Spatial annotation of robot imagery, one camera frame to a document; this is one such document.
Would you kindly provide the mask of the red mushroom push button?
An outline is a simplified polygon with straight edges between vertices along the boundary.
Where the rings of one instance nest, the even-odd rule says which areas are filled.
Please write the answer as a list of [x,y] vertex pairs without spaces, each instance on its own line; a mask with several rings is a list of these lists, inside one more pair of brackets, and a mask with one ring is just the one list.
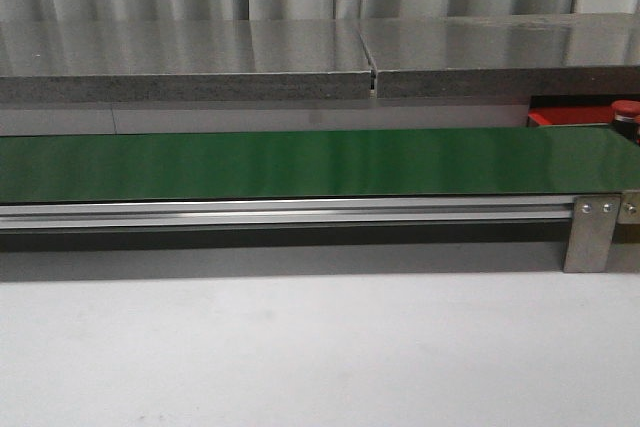
[[612,127],[628,140],[634,141],[634,118],[640,115],[640,102],[635,100],[616,100],[611,104],[613,112]]

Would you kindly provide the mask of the green conveyor belt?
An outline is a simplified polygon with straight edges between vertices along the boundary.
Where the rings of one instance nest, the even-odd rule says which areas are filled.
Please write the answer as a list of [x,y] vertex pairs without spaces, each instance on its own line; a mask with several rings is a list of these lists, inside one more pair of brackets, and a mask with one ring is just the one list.
[[634,190],[604,127],[5,137],[5,204]]

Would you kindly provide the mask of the red plastic tray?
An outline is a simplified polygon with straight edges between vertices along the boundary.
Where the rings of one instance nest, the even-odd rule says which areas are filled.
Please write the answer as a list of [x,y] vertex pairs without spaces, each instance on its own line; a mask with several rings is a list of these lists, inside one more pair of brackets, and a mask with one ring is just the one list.
[[527,126],[608,126],[614,130],[611,125],[612,119],[611,105],[544,107],[529,111]]

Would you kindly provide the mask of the right grey stone shelf slab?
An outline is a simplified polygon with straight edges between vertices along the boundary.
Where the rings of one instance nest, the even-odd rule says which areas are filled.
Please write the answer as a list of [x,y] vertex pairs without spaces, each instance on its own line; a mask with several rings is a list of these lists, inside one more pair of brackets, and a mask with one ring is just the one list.
[[381,98],[636,95],[636,14],[369,19]]

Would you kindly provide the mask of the grey stone shelf slab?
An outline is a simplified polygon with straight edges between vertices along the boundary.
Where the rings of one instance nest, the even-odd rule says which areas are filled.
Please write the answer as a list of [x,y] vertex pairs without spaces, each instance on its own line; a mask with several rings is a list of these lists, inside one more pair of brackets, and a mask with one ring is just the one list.
[[353,24],[332,20],[1,25],[4,103],[366,99]]
[[381,98],[636,95],[636,14],[369,19]]

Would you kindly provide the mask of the left grey stone shelf slab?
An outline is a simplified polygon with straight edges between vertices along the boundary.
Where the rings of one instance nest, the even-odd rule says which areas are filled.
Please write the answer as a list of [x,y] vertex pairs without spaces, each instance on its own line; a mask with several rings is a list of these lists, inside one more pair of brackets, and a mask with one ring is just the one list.
[[332,20],[1,25],[4,103],[366,99],[353,24]]

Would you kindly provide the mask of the aluminium conveyor side rail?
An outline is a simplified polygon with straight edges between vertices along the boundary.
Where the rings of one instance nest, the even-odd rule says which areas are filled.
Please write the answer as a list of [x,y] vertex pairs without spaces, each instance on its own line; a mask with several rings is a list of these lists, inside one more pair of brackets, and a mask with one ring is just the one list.
[[564,220],[570,195],[304,198],[16,204],[1,207],[3,231]]

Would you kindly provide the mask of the steel conveyor support bracket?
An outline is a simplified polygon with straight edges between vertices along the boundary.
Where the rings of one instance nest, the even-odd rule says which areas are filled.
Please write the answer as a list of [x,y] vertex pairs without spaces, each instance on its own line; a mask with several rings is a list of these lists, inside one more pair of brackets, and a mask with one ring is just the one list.
[[602,273],[620,209],[619,195],[580,196],[574,204],[563,271]]

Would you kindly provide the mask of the steel end bracket plate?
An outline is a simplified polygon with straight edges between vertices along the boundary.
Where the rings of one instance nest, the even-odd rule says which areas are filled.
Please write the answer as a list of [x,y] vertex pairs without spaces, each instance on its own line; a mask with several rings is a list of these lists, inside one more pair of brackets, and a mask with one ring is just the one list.
[[640,224],[640,191],[629,190],[621,194],[617,222],[621,225]]

